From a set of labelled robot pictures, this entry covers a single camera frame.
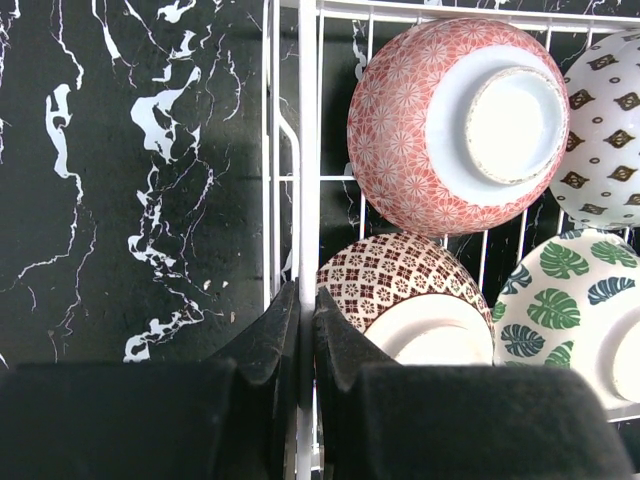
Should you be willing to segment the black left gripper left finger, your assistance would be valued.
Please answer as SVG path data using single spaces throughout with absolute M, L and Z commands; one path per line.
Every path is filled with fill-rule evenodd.
M 291 479 L 300 303 L 200 362 L 23 365 L 1 376 L 5 479 Z

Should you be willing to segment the white bowl green leaves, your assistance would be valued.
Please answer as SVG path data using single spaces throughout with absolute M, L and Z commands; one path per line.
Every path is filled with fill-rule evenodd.
M 598 229 L 526 255 L 493 308 L 497 365 L 572 369 L 607 410 L 639 401 L 639 256 Z

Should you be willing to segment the white wire dish rack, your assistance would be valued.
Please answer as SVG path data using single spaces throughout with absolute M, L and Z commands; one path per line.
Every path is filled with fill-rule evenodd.
M 282 113 L 282 12 L 297 13 L 294 33 L 299 55 L 295 71 L 299 93 L 299 126 Z M 348 182 L 348 175 L 321 172 L 325 21 L 364 21 L 365 38 L 374 42 L 378 23 L 421 24 L 445 18 L 479 17 L 505 21 L 525 31 L 539 32 L 550 44 L 556 33 L 581 34 L 587 41 L 623 28 L 636 28 L 637 17 L 545 11 L 541 2 L 531 10 L 470 7 L 459 1 L 266 1 L 262 22 L 262 200 L 263 299 L 270 301 L 284 284 L 285 273 L 299 283 L 301 306 L 300 389 L 296 433 L 285 452 L 286 479 L 310 479 L 324 461 L 317 439 L 319 417 L 312 378 L 312 314 L 315 271 L 319 265 L 322 182 Z

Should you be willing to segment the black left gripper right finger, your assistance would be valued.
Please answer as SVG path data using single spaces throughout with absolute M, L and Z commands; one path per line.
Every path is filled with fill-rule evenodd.
M 576 373 L 403 366 L 316 297 L 328 479 L 629 479 L 617 429 Z

